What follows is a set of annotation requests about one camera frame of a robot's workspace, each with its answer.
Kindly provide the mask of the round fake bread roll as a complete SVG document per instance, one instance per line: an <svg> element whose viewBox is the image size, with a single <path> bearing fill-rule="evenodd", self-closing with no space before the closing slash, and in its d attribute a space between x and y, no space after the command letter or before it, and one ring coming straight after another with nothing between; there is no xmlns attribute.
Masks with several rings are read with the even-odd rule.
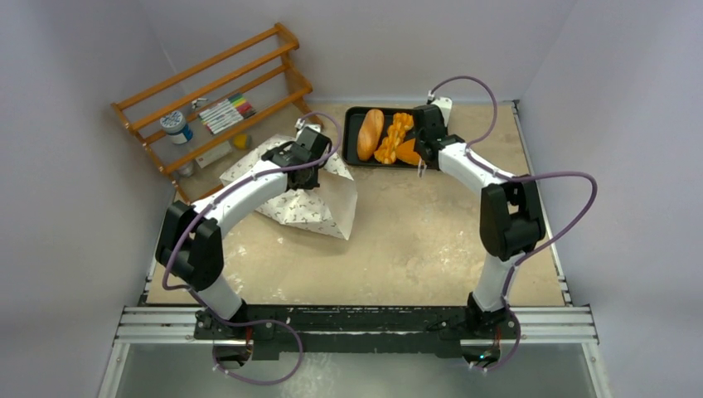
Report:
<svg viewBox="0 0 703 398"><path fill-rule="evenodd" d="M412 138L401 143L395 149L396 159L409 165L418 166L422 158L415 151L415 142L416 140Z"/></svg>

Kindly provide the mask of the braided fake bread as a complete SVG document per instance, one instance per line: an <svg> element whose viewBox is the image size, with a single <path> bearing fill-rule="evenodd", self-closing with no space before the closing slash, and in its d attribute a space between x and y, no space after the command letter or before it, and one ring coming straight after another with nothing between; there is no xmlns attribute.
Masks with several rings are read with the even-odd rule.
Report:
<svg viewBox="0 0 703 398"><path fill-rule="evenodd" d="M374 152L375 160L382 164L393 164L399 161L396 159L395 149L406 141L406 134L413 127L414 120L411 114L394 114L391 125L387 129L386 137L382 139L381 145Z"/></svg>

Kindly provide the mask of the black plastic tray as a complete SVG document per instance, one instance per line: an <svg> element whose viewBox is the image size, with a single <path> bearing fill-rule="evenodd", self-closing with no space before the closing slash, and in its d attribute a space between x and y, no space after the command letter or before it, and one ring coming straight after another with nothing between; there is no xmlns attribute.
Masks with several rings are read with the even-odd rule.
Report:
<svg viewBox="0 0 703 398"><path fill-rule="evenodd" d="M361 126L366 118L366 114L371 111L373 107L369 106L353 106L349 108L345 113L344 120L344 130L342 138L342 158L344 162L349 166L354 167L381 167L381 168L396 168L396 169L410 169L415 167L409 163L404 163L400 160L396 160L392 164L384 164L376 161L374 156L371 156L368 160L361 160L357 155L357 141L358 136L361 131ZM387 129L391 126L391 122L396 114L406 113L412 114L412 109L410 108L388 108L388 107L376 107L384 115L384 127L381 131L381 136L379 138L379 143L387 136Z"/></svg>

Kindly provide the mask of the long fake bread loaf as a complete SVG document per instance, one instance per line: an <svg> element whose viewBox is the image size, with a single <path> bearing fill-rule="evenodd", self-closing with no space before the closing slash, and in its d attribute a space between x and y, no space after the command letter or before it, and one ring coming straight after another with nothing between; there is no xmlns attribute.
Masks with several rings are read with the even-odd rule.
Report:
<svg viewBox="0 0 703 398"><path fill-rule="evenodd" d="M385 116L380 109L370 109L359 128L356 154L361 161L367 161L376 151L383 132Z"/></svg>

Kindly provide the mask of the patterned white paper bag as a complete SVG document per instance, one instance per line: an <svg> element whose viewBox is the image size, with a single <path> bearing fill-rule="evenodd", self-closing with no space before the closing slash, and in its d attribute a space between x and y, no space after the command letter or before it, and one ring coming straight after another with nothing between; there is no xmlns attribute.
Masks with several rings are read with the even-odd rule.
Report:
<svg viewBox="0 0 703 398"><path fill-rule="evenodd" d="M319 169L320 186L312 190L288 190L287 176L271 173L246 183L209 211L224 232L230 231L251 212L267 216L282 226L348 240L355 218L356 183L340 156L333 154Z"/></svg>

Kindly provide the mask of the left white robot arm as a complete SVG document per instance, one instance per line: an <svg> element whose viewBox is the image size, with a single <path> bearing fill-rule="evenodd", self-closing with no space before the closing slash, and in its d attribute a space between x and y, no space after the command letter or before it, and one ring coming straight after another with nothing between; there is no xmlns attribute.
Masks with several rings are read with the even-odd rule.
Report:
<svg viewBox="0 0 703 398"><path fill-rule="evenodd" d="M265 202L318 187L318 171L332 150L331 139L317 125L304 125L295 140L265 151L243 176L207 199L168 207L155 259L165 277L180 278L182 288L216 315L215 328L225 338L242 336L248 319L245 301L223 274L223 238Z"/></svg>

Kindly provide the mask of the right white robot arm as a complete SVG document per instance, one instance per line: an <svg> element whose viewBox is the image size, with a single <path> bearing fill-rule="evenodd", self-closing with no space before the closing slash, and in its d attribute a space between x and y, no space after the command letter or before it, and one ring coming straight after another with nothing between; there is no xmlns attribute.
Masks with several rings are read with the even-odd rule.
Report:
<svg viewBox="0 0 703 398"><path fill-rule="evenodd" d="M479 195L479 236L487 256L477 287L469 295L467 330L486 337L498 325L496 312L507 305L517 261L545 238L545 220L536 182L515 176L477 155L470 144L448 132L447 105L437 101L412 110L415 151L430 167Z"/></svg>

